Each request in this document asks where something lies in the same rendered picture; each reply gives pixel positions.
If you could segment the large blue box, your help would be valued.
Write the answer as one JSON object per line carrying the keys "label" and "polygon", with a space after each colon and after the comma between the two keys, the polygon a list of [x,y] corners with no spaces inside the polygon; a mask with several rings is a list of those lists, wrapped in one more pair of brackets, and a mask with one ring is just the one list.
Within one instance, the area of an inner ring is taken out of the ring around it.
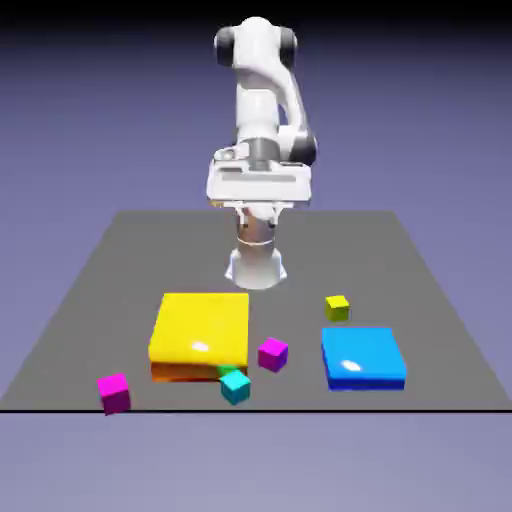
{"label": "large blue box", "polygon": [[330,391],[405,388],[407,367],[391,328],[323,328],[321,348]]}

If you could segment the small cyan cube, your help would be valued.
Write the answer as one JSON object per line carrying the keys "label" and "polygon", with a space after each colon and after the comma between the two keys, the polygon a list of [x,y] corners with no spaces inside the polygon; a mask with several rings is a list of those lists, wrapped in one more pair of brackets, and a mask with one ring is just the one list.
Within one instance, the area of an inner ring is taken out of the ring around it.
{"label": "small cyan cube", "polygon": [[231,404],[236,405],[250,397],[251,380],[240,370],[233,370],[220,378],[221,393]]}

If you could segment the large yellow box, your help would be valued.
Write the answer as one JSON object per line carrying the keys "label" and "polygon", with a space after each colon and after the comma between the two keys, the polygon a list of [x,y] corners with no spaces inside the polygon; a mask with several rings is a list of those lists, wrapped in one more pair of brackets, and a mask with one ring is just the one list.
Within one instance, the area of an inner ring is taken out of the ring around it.
{"label": "large yellow box", "polygon": [[248,368],[249,295],[166,293],[148,346],[156,382],[215,381]]}

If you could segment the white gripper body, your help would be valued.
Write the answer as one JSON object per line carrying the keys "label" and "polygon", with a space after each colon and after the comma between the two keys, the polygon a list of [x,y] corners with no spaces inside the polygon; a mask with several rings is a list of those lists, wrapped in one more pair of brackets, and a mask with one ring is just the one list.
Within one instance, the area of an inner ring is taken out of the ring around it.
{"label": "white gripper body", "polygon": [[217,203],[308,203],[312,196],[311,168],[290,162],[269,162],[269,170],[249,168],[249,161],[213,160],[206,196]]}

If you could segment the small magenta cube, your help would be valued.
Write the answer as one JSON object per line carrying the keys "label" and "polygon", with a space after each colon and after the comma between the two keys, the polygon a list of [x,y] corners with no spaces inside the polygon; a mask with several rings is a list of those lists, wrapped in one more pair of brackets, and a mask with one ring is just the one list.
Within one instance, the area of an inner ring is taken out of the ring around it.
{"label": "small magenta cube", "polygon": [[97,387],[105,415],[122,413],[131,409],[128,381],[123,373],[98,378]]}
{"label": "small magenta cube", "polygon": [[271,372],[279,372],[288,360],[288,344],[275,338],[267,338],[258,347],[258,365]]}

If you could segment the small yellow cube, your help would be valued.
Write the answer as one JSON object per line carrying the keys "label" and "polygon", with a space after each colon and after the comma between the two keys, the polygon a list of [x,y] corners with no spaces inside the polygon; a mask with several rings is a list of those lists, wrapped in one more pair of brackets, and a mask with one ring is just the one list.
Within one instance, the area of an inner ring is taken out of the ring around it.
{"label": "small yellow cube", "polygon": [[346,322],[350,318],[351,305],[344,295],[325,298],[325,314],[331,322]]}

